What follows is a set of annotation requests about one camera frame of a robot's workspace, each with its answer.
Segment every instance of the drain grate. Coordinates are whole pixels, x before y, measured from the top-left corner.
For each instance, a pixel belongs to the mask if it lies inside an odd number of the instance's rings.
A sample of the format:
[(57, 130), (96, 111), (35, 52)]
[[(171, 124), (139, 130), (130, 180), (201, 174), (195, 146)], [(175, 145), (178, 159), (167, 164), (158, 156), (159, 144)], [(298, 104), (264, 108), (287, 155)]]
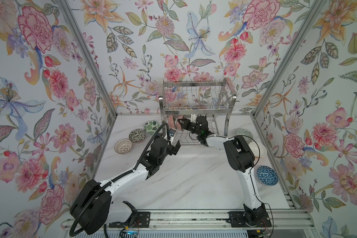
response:
[[(135, 232), (130, 231), (130, 234), (124, 234), (124, 238), (134, 238)], [(118, 238), (119, 231), (108, 230), (109, 238)], [(103, 231), (97, 231), (92, 235), (87, 235), (84, 232), (77, 235), (77, 238), (105, 238)], [(246, 230), (160, 230), (160, 231), (139, 231), (137, 238), (248, 238)]]

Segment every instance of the black mounting plate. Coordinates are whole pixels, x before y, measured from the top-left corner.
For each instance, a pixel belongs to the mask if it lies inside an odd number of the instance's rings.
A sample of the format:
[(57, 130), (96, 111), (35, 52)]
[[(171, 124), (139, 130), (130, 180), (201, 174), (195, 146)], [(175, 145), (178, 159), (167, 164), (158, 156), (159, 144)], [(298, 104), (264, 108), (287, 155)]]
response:
[[(139, 227), (140, 228), (148, 228), (150, 226), (150, 212), (137, 212), (136, 213), (136, 221), (140, 220)], [(124, 228), (123, 223), (121, 222), (113, 222), (108, 225), (109, 228)]]
[[(244, 222), (244, 217), (243, 217), (244, 211), (238, 211), (238, 212), (228, 212), (229, 214), (229, 219), (227, 220), (228, 223), (231, 224), (231, 227), (249, 227), (245, 222)], [(263, 216), (263, 220), (265, 221), (266, 225), (262, 222), (262, 220), (259, 220), (257, 227), (271, 227), (271, 219), (267, 219), (268, 214), (265, 214)]]

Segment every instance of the patterned bowl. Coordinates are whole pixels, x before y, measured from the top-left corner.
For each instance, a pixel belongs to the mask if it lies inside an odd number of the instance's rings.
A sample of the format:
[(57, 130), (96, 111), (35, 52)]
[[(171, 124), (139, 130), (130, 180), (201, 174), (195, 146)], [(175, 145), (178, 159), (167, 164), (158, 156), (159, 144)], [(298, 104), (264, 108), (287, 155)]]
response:
[(252, 133), (246, 129), (238, 129), (236, 132), (235, 132), (235, 135), (236, 136), (244, 136), (243, 138), (246, 140), (246, 143), (250, 143), (252, 142), (252, 139), (254, 139), (254, 137), (252, 136)]
[(118, 154), (123, 154), (123, 155), (127, 154), (132, 149), (132, 141), (130, 141), (129, 139), (119, 140), (115, 144), (114, 149), (115, 149), (115, 152)]
[(261, 183), (269, 186), (273, 186), (279, 181), (276, 172), (265, 165), (262, 165), (257, 169), (257, 178)]
[(146, 135), (147, 134), (145, 133), (145, 130), (143, 130), (143, 129), (135, 129), (135, 130), (131, 131), (131, 133), (129, 134), (128, 138), (134, 143), (139, 143), (139, 142), (142, 142), (145, 139)]
[(157, 129), (160, 127), (160, 124), (157, 121), (149, 121), (144, 124), (144, 130), (150, 135), (153, 135)]

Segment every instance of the green leaf patterned bowl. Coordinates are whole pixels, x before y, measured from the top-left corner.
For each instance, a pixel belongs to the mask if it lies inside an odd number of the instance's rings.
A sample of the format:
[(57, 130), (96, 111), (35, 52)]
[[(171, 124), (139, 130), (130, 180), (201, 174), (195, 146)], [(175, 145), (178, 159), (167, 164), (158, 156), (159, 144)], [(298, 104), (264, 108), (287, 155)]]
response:
[(144, 130), (150, 135), (153, 135), (157, 129), (160, 127), (160, 124), (157, 121), (149, 121), (144, 124)]
[(139, 143), (139, 142), (142, 142), (146, 136), (147, 136), (147, 134), (145, 133), (145, 131), (143, 129), (135, 129), (135, 130), (131, 131), (128, 138), (134, 143)]

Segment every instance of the white marble countertop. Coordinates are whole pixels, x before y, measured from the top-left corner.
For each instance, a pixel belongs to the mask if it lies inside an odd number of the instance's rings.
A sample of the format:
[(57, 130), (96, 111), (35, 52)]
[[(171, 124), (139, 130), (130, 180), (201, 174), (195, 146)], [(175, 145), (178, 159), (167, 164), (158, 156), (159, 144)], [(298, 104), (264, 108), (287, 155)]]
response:
[[(126, 155), (119, 155), (114, 145), (120, 139), (128, 138), (136, 128), (143, 128), (145, 122), (160, 116), (119, 116), (116, 119), (105, 154), (95, 176), (96, 181), (108, 179), (133, 167), (151, 138), (133, 144)], [(224, 132), (225, 116), (217, 117), (221, 135)], [(229, 136), (238, 128), (252, 132), (259, 142), (258, 133), (249, 116), (232, 116)], [(258, 165), (270, 166), (267, 156)], [(257, 181), (263, 202), (272, 209), (289, 209), (279, 184), (266, 186)], [(223, 150), (202, 145), (183, 145), (176, 156), (167, 156), (160, 170), (146, 181), (123, 193), (121, 197), (137, 209), (239, 209), (243, 208), (243, 191), (236, 172), (230, 167)]]

